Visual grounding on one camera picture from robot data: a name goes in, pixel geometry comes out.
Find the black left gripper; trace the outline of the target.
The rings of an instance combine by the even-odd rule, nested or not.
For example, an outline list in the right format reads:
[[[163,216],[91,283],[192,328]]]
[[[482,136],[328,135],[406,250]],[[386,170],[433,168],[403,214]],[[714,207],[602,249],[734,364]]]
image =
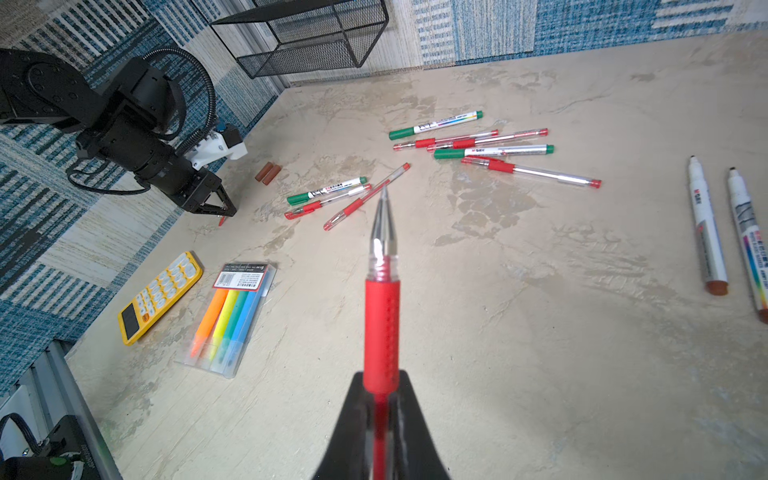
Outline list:
[[[237,208],[221,179],[203,168],[169,163],[161,170],[161,191],[183,210],[199,215],[233,217]],[[210,203],[211,196],[220,200]]]

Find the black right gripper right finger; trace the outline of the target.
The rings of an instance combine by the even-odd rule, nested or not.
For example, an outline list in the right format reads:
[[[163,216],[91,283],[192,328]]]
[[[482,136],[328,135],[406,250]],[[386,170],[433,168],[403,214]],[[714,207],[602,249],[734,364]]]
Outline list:
[[[417,396],[405,370],[389,396],[387,479],[445,479],[450,475],[434,445]]]

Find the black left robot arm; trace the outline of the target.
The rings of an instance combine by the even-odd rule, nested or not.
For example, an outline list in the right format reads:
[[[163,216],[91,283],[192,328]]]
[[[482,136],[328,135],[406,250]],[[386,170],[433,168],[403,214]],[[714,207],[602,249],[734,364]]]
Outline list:
[[[152,65],[175,55],[200,75],[207,95],[201,128],[178,146],[187,105],[178,82]],[[81,164],[98,159],[133,174],[140,195],[156,188],[182,210],[198,215],[232,217],[237,209],[209,163],[245,153],[237,129],[216,131],[216,93],[203,64],[176,47],[133,57],[108,82],[92,89],[73,66],[46,53],[4,49],[1,52],[1,122],[8,125],[51,125],[75,134],[77,162],[66,170],[76,188],[95,189],[79,182]]]

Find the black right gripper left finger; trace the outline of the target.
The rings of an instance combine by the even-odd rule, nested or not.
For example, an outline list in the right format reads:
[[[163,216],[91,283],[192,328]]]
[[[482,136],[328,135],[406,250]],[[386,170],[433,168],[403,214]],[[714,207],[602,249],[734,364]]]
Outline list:
[[[363,373],[357,372],[313,479],[371,479],[373,435],[374,399],[363,386]]]

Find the brown marker cap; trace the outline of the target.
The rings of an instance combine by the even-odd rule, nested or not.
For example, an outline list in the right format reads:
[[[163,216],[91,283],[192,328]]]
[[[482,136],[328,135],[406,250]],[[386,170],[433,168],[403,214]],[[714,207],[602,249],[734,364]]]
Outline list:
[[[261,181],[264,185],[269,185],[275,177],[280,173],[282,170],[282,167],[280,165],[274,164],[274,167],[272,170],[264,177],[264,179]]]
[[[262,169],[256,174],[255,180],[257,182],[261,182],[264,177],[272,170],[274,167],[274,164],[272,162],[267,162]]]

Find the brown capped white marker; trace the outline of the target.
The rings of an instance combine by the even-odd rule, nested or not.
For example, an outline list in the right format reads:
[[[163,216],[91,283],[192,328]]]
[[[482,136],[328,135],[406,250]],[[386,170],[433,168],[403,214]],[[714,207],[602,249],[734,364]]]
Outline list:
[[[695,238],[705,290],[714,296],[728,294],[728,278],[714,211],[701,163],[691,156],[688,163],[689,192]]]

